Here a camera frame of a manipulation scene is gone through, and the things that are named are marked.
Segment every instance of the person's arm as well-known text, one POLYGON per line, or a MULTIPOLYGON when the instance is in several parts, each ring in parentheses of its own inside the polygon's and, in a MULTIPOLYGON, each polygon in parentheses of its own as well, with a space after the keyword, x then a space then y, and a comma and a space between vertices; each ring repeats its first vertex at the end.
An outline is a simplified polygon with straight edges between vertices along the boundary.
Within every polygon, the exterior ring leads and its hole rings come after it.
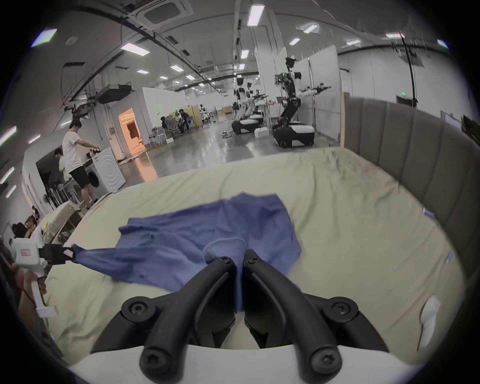
POLYGON ((77 144, 81 145, 82 147, 96 149, 97 151, 100 150, 100 148, 98 148, 96 145, 90 144, 88 141, 85 141, 85 140, 82 140, 82 139, 77 140, 77 144))
MULTIPOLYGON (((17 286, 22 289, 22 295, 18 304, 18 317, 20 317, 20 320, 22 320, 28 329, 33 331, 36 307, 33 300, 32 282, 37 281, 38 277, 32 272, 23 275, 23 271, 17 264, 12 264, 11 269, 15 275, 17 286)), ((45 295, 47 292, 45 282, 39 282, 38 287, 40 288, 40 293, 45 295)))

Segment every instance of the white box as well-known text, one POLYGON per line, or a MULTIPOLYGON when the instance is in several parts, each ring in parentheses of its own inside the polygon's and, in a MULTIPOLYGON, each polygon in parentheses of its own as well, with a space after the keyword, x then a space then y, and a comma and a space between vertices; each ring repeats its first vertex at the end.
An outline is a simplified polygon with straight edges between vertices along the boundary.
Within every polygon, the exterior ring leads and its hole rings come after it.
POLYGON ((267 127, 257 128, 254 134, 256 139, 270 136, 270 132, 267 127))

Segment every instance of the gray headboard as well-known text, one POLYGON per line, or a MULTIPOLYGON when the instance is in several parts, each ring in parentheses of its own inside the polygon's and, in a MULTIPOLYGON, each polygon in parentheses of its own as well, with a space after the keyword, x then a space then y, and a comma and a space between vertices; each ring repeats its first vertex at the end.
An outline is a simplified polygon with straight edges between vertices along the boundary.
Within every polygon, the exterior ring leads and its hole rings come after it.
POLYGON ((472 278, 480 266, 480 148, 428 113, 348 94, 341 135, 345 148, 388 172, 435 214, 472 278))

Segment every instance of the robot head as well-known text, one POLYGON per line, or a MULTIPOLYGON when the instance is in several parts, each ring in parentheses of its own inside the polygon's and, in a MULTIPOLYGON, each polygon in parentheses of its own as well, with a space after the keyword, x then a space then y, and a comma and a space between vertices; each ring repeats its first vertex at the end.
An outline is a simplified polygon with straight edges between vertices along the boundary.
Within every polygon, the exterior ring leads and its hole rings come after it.
POLYGON ((291 57, 286 57, 285 58, 285 64, 287 65, 287 70, 290 72, 290 70, 293 68, 295 65, 296 60, 292 59, 291 57))

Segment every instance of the shiny floor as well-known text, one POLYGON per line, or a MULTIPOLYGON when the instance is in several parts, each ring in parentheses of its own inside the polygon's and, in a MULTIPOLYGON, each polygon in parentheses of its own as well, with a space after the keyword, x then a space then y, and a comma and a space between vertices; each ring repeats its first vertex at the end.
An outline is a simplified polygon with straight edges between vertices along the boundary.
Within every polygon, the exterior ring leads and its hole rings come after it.
MULTIPOLYGON (((274 143, 272 136, 256 139, 252 133, 233 134, 232 137, 223 139, 221 132, 230 129, 231 121, 212 123, 199 131, 193 129, 191 134, 175 139, 172 144, 143 152, 132 161, 120 166, 126 179, 126 186, 189 169, 210 167, 286 151, 305 151, 310 148, 282 149, 274 143)), ((313 148, 328 146, 331 141, 326 136, 317 135, 313 148)))

